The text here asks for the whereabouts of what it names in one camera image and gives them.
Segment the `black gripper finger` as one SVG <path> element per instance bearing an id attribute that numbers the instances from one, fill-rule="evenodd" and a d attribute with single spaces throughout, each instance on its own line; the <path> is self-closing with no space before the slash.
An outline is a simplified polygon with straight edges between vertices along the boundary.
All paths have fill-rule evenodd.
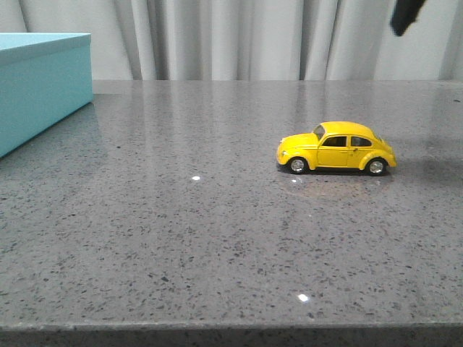
<path id="1" fill-rule="evenodd" d="M 407 28 L 416 22 L 424 3 L 425 0 L 396 0 L 389 22 L 395 36 L 403 36 Z"/>

